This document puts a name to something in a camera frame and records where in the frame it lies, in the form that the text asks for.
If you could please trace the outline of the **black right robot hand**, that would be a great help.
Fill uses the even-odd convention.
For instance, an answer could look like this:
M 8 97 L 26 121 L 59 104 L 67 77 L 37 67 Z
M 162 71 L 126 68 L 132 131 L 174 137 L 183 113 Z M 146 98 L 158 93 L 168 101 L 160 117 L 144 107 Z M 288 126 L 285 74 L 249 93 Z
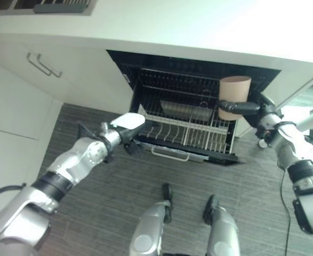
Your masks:
M 232 102 L 227 100 L 219 100 L 218 107 L 225 112 L 243 116 L 265 115 L 276 112 L 274 103 L 260 92 L 252 93 L 248 97 L 248 100 L 250 101 Z

